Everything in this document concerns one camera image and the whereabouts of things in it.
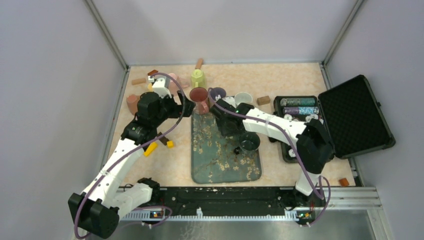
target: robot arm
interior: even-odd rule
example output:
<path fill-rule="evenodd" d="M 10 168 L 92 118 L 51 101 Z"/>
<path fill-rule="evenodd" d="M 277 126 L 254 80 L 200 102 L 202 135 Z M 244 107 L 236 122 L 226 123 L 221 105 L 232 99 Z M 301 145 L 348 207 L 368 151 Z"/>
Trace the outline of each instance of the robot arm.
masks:
<path fill-rule="evenodd" d="M 158 135 L 157 127 L 166 119 L 179 118 L 181 115 L 189 117 L 195 107 L 193 102 L 185 98 L 183 112 L 183 106 L 174 101 L 168 89 L 170 79 L 149 77 L 149 81 L 153 82 L 154 92 L 145 92 L 140 96 L 137 103 L 137 113 L 125 127 L 121 139 L 107 163 L 91 184 L 82 191 L 82 194 L 73 193 L 68 200 L 69 210 L 73 221 L 75 221 L 83 198 L 98 179 L 104 176 L 101 183 L 88 196 L 78 221 L 78 227 L 104 239 L 110 237 L 121 218 L 139 205 L 149 202 L 152 193 L 159 190 L 157 182 L 143 178 L 130 190 L 117 193 L 118 187 L 131 166 L 142 156 L 143 148 L 132 152 L 118 164 L 116 164 L 117 161 L 136 146 L 154 139 Z M 180 101 L 183 102 L 184 99 L 180 92 L 178 92 L 178 96 Z"/>
<path fill-rule="evenodd" d="M 227 137 L 249 131 L 264 134 L 283 143 L 290 144 L 287 137 L 279 129 L 270 125 L 270 123 L 276 124 L 285 130 L 291 142 L 296 145 L 297 152 L 312 183 L 315 185 L 318 183 L 318 178 L 323 171 L 324 165 L 333 155 L 330 137 L 321 122 L 316 119 L 308 123 L 286 120 L 265 113 L 246 103 L 241 103 L 237 108 L 234 108 L 223 99 L 219 99 L 216 103 L 231 112 L 264 120 L 262 122 L 249 118 L 241 119 L 213 106 L 210 111 L 215 115 L 216 124 L 223 136 Z M 303 172 L 296 182 L 295 189 L 305 196 L 309 196 L 313 191 Z"/>

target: pink cup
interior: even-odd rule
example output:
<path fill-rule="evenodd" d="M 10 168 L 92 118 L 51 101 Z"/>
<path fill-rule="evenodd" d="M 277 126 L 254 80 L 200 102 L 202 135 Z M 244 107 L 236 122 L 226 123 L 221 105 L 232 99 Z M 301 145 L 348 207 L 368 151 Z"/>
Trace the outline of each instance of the pink cup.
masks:
<path fill-rule="evenodd" d="M 186 79 L 180 78 L 175 73 L 170 73 L 169 76 L 171 76 L 173 79 L 175 79 L 181 85 L 181 87 L 183 89 L 187 88 L 190 85 Z M 179 90 L 174 81 L 171 81 L 169 83 L 168 89 L 171 92 L 171 94 L 174 95 L 174 96 L 177 95 L 177 91 Z"/>
<path fill-rule="evenodd" d="M 208 91 L 203 87 L 195 87 L 190 91 L 190 99 L 196 103 L 194 108 L 195 114 L 207 114 L 209 113 L 209 99 Z"/>

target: gray wall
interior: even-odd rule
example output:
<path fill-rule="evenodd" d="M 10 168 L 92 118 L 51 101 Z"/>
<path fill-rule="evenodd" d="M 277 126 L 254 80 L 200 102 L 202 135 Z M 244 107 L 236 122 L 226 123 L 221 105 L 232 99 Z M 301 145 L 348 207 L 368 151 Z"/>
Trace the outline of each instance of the gray wall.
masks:
<path fill-rule="evenodd" d="M 0 26 L 1 239 L 69 239 L 123 69 L 81 0 L 2 1 Z"/>
<path fill-rule="evenodd" d="M 130 65 L 325 58 L 354 0 L 95 0 Z"/>
<path fill-rule="evenodd" d="M 329 74 L 335 85 L 358 74 L 370 81 L 397 143 L 357 158 L 377 187 L 397 239 L 422 239 L 424 215 L 424 1 L 367 1 Z"/>

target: marble countertop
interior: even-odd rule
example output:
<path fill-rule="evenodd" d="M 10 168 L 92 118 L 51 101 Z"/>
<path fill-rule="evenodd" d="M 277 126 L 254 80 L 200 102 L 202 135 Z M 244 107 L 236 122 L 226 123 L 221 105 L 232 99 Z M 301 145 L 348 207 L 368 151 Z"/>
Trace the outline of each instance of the marble countertop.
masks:
<path fill-rule="evenodd" d="M 126 84 L 124 98 L 116 119 L 109 156 L 115 150 L 124 127 L 133 119 L 127 107 L 126 98 L 141 95 L 148 91 L 148 83 L 132 85 L 131 81 L 146 78 L 153 69 L 162 73 L 175 73 L 182 79 L 190 80 L 194 65 L 132 66 Z M 248 92 L 256 99 L 268 95 L 270 104 L 257 106 L 266 113 L 272 113 L 272 101 L 276 96 L 318 96 L 326 91 L 326 86 L 318 63 L 264 63 L 264 64 L 205 64 L 201 67 L 208 87 L 222 87 L 228 96 L 238 92 Z M 188 96 L 192 88 L 184 89 Z M 165 132 L 176 119 L 166 120 L 158 132 Z M 286 163 L 281 154 L 280 144 L 269 142 L 260 134 L 259 154 L 262 176 L 256 181 L 198 184 L 191 177 L 191 119 L 185 117 L 174 131 L 167 136 L 175 147 L 167 148 L 157 141 L 157 149 L 148 157 L 142 156 L 126 175 L 123 185 L 133 184 L 141 178 L 152 178 L 164 187 L 266 187 L 294 186 L 301 168 L 296 163 Z M 324 167 L 322 175 L 332 186 L 339 186 L 339 179 L 347 178 L 355 185 L 351 167 L 347 159 L 333 159 Z"/>

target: lime green mug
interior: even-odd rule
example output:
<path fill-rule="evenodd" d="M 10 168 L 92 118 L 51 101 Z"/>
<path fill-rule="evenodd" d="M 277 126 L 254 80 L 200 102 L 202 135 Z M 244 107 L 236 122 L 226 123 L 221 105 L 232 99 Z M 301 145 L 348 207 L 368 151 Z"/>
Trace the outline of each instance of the lime green mug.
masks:
<path fill-rule="evenodd" d="M 192 88 L 206 88 L 205 74 L 200 69 L 195 69 L 191 73 L 191 87 Z"/>

